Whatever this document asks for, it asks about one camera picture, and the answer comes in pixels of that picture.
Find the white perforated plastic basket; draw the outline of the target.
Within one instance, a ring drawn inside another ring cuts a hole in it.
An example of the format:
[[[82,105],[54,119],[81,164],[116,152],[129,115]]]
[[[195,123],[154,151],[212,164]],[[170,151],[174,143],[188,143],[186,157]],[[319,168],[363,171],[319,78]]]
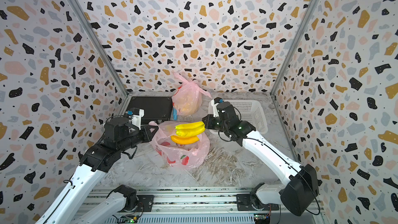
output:
[[[235,112],[240,119],[240,124],[233,128],[235,133],[247,132],[252,129],[256,130],[260,134],[266,134],[268,132],[265,114],[259,101],[231,99],[223,100],[230,102],[234,106]],[[215,134],[222,133],[216,130],[211,131]]]

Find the pink plastic bag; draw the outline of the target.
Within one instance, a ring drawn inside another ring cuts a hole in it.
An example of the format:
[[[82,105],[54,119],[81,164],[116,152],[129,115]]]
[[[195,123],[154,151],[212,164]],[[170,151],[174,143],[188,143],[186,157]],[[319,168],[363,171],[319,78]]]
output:
[[[166,121],[155,125],[159,129],[150,144],[154,150],[171,166],[180,169],[192,169],[201,166],[210,149],[210,140],[205,133],[198,135],[198,141],[192,144],[177,144],[172,141],[175,127],[180,124],[176,121]]]
[[[190,116],[202,106],[202,96],[211,98],[209,92],[202,89],[196,81],[187,80],[178,73],[174,73],[177,80],[182,82],[172,96],[173,108],[177,116]]]

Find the blue cylindrical tube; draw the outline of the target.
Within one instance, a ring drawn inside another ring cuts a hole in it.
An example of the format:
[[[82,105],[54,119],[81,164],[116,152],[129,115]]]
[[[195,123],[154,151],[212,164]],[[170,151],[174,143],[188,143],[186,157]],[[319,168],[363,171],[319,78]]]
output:
[[[173,109],[173,120],[176,121],[178,118],[177,110],[174,108]]]

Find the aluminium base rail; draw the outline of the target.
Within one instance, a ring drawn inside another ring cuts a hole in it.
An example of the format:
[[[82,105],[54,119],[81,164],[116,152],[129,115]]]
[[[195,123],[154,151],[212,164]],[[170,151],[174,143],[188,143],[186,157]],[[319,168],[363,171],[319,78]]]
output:
[[[138,210],[112,211],[102,224],[327,224],[323,209],[312,203],[301,216],[282,204],[254,208],[251,189],[138,187]]]

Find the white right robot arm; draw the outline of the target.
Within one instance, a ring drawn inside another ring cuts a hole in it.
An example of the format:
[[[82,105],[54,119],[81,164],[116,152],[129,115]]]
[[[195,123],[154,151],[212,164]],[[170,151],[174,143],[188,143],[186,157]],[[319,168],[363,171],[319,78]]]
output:
[[[237,143],[269,167],[283,184],[278,194],[287,210],[296,216],[307,211],[319,195],[314,167],[309,164],[303,166],[283,154],[255,126],[241,120],[230,102],[217,97],[210,104],[213,112],[202,119],[205,128],[226,136],[224,141]]]

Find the yellow banana bunch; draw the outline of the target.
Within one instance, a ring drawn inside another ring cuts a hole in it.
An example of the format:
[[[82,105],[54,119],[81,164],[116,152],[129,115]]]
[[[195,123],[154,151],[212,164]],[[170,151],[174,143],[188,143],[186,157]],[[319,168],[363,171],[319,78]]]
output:
[[[205,131],[205,124],[202,121],[179,124],[175,127],[176,135],[182,138],[191,138]]]
[[[176,135],[171,136],[171,140],[179,145],[189,145],[198,142],[200,139],[197,136],[193,136],[190,138],[183,138]]]

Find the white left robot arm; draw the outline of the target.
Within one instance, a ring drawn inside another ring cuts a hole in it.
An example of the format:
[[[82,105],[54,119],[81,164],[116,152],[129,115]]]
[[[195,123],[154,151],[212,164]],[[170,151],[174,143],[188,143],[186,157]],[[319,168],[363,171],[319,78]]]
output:
[[[120,185],[112,190],[106,199],[74,220],[85,199],[105,177],[112,166],[127,155],[127,150],[152,141],[159,127],[153,124],[140,126],[132,124],[127,116],[109,118],[104,124],[101,138],[80,158],[79,166],[73,176],[64,181],[65,187],[38,220],[39,224],[99,224],[117,212],[143,212],[145,206],[140,203],[137,191],[129,186]]]

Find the black ribbed carry case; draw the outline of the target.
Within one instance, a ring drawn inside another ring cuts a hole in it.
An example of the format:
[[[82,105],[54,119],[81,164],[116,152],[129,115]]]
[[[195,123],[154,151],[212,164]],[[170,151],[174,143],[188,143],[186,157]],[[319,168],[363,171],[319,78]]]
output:
[[[127,105],[127,113],[132,114],[134,108],[144,110],[144,115],[141,118],[142,124],[148,124],[151,121],[161,124],[171,120],[172,98],[165,96],[134,96]]]

